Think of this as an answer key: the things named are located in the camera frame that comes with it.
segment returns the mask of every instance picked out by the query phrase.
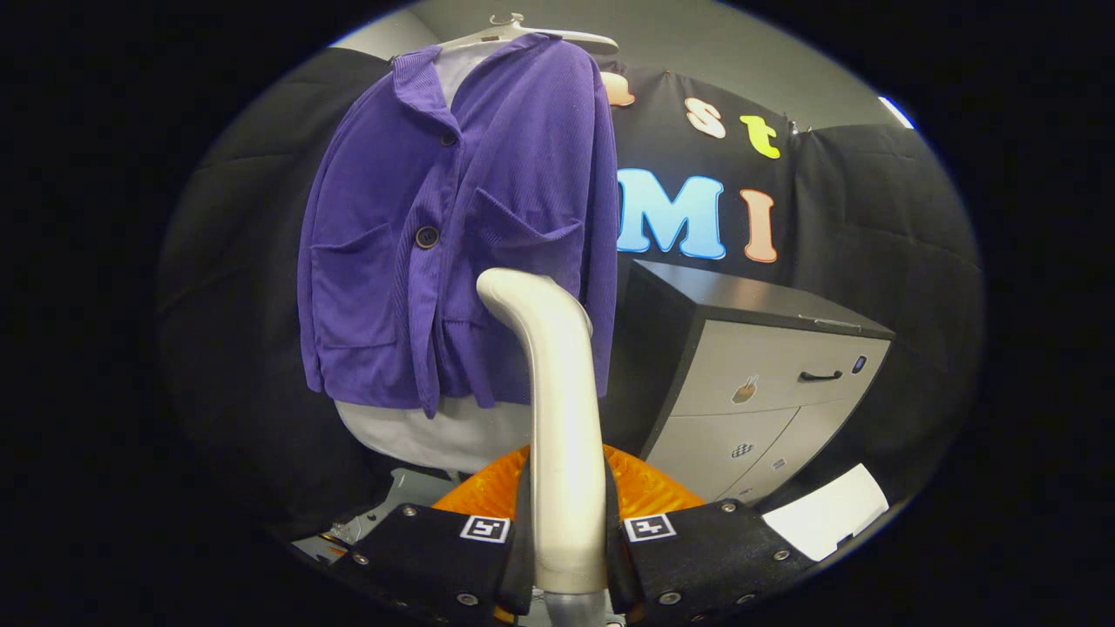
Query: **black cabinet top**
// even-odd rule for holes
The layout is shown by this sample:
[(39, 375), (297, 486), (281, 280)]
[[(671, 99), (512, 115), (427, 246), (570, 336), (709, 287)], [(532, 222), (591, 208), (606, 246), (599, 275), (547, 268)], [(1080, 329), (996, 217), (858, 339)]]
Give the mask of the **black cabinet top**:
[(806, 291), (655, 261), (634, 260), (632, 273), (688, 301), (704, 319), (894, 339), (879, 322)]

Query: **hanger hook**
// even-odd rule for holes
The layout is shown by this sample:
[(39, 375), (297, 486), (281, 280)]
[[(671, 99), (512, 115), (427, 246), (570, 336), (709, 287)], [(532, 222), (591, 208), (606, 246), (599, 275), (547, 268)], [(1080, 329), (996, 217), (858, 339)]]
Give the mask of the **hanger hook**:
[(496, 21), (495, 16), (488, 18), (488, 22), (492, 26), (506, 26), (512, 22), (521, 22), (521, 21), (523, 21), (523, 13), (512, 13), (510, 20), (503, 20), (503, 21)]

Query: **jacket pocket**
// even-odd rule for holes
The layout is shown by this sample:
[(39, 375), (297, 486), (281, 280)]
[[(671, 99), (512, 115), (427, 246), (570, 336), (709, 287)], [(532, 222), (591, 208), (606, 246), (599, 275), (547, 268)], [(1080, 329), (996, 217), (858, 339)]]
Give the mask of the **jacket pocket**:
[(491, 315), (476, 293), (476, 278), (489, 268), (544, 274), (578, 297), (584, 223), (570, 219), (555, 229), (539, 230), (502, 202), (477, 189), (468, 206), (462, 258), (454, 264), (446, 315), (487, 324)]
[(310, 247), (313, 319), (323, 346), (395, 341), (395, 244), (384, 223), (343, 244)]

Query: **jacket collar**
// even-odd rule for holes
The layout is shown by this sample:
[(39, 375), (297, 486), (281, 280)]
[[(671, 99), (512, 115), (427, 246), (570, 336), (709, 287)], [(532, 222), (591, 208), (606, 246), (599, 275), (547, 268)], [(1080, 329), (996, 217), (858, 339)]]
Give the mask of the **jacket collar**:
[[(547, 32), (529, 32), (516, 37), (477, 64), (473, 71), (518, 50), (533, 48), (556, 39), (561, 39), (561, 36)], [(440, 54), (442, 47), (434, 45), (394, 57), (391, 59), (391, 79), (395, 96), (400, 102), (418, 113), (430, 115), (455, 127), (456, 120), (445, 106), (442, 84), (437, 78), (437, 70), (434, 69), (434, 60)]]

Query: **bolt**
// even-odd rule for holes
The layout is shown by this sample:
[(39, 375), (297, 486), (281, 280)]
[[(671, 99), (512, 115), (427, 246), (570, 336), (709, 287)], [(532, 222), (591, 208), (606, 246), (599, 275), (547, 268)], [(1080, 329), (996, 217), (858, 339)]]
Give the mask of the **bolt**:
[(677, 592), (665, 592), (662, 596), (658, 597), (658, 602), (661, 605), (677, 605), (681, 600), (681, 595)]

